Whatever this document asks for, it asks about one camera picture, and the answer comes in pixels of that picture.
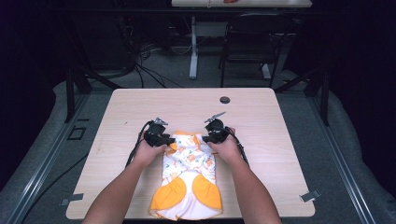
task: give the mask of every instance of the orange and white fabric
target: orange and white fabric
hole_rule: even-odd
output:
[[[200,133],[173,134],[176,141],[163,154],[163,182],[149,212],[154,217],[198,220],[222,213],[213,150]]]

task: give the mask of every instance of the wrist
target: wrist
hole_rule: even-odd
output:
[[[143,161],[133,159],[132,162],[128,165],[133,169],[144,170],[148,165],[145,164]]]
[[[230,160],[227,160],[227,163],[228,163],[228,165],[231,166],[231,167],[238,167],[238,166],[241,165],[241,163],[242,163],[242,164],[245,163],[245,161],[242,159],[242,157],[236,156],[236,157],[233,157],[233,158],[230,159]]]

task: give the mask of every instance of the finger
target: finger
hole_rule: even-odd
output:
[[[233,133],[233,134],[235,134],[235,128],[233,128],[233,127],[228,127],[230,130],[231,130],[231,132]]]
[[[213,150],[216,151],[217,144],[214,144],[214,143],[212,143],[212,142],[208,142],[207,145],[208,145],[210,148],[212,148]]]
[[[142,135],[140,135],[140,133],[138,133],[138,134],[137,134],[137,137],[139,137],[139,135],[140,135],[140,140],[143,140],[143,139],[145,138],[145,132],[146,132],[146,131],[143,131],[143,132],[141,133]]]
[[[163,144],[163,145],[161,145],[159,147],[155,147],[154,150],[156,150],[158,153],[161,153],[161,152],[165,152],[167,147],[168,146],[166,144]]]

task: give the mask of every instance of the table surface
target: table surface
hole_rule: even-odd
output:
[[[230,103],[221,103],[223,96]],[[74,192],[83,193],[83,199],[70,202],[67,217],[85,217],[100,191],[123,170],[147,121],[159,117],[168,122],[166,133],[206,133],[205,120],[223,111],[220,119],[236,129],[252,171],[268,188],[280,216],[313,216],[313,203],[300,199],[308,188],[273,90],[223,88],[115,90]],[[241,217],[228,165],[215,157],[223,204],[218,218]],[[162,161],[163,155],[157,156],[141,175],[126,218],[153,218],[149,205],[162,182]]]
[[[223,0],[172,0],[173,7],[311,7],[310,0],[239,0],[224,3]]]

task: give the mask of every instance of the dark background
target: dark background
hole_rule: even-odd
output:
[[[150,2],[162,7],[169,4],[163,0]],[[347,6],[345,2],[340,3],[315,1],[312,10]],[[94,68],[124,70],[131,66],[134,55],[122,42],[116,23],[103,20],[101,29],[97,30],[94,28],[97,26],[90,26],[90,22],[98,22],[99,18],[74,17],[68,25],[75,25],[75,32],[67,36],[59,21],[40,11],[34,1],[2,1],[1,5],[2,189],[50,116],[55,103],[52,88],[65,80],[69,65],[80,63]],[[113,6],[106,0],[92,1],[92,5]],[[354,13],[347,22],[341,19],[306,21],[290,50],[285,69],[302,75],[318,65],[334,39],[345,40],[342,53],[331,68],[331,91],[340,98],[355,126],[363,161],[378,182],[396,196],[396,28],[393,8],[392,1],[366,0],[353,5]],[[160,44],[166,48],[168,31],[163,29],[162,23],[141,22],[148,28],[152,26],[153,29],[146,30],[148,35],[154,29],[166,34],[164,39],[152,37],[157,42],[162,41]],[[102,32],[114,38],[110,38],[112,41],[96,38],[90,36],[91,32]],[[81,42],[75,39],[77,46],[74,46],[68,38],[74,39],[76,35],[81,37]]]

